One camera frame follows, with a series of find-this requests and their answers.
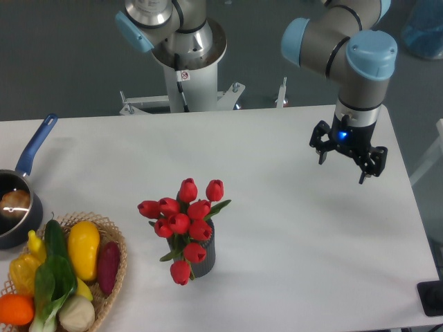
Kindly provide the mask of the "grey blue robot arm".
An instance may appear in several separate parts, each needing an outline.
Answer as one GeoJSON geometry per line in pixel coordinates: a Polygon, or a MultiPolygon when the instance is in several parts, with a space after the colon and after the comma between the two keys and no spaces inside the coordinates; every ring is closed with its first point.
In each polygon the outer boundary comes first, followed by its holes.
{"type": "MultiPolygon", "coordinates": [[[[371,144],[395,69],[397,43],[373,30],[389,1],[326,1],[317,20],[294,19],[281,41],[283,57],[340,86],[331,124],[319,122],[309,144],[320,161],[329,151],[351,158],[361,178],[379,176],[388,150],[371,144]]],[[[126,1],[115,17],[122,36],[162,65],[173,113],[231,110],[243,86],[217,88],[217,65],[227,47],[205,1],[126,1]]]]}

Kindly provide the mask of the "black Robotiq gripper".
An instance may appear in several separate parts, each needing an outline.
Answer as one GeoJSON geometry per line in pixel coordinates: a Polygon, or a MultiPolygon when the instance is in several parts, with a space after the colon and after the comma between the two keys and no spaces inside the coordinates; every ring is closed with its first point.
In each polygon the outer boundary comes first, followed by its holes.
{"type": "Polygon", "coordinates": [[[329,151],[358,161],[361,168],[359,184],[366,178],[378,177],[386,166],[388,149],[371,146],[371,138],[377,122],[377,110],[357,111],[352,109],[335,110],[332,128],[321,120],[312,132],[309,146],[319,155],[318,164],[322,165],[329,151]]]}

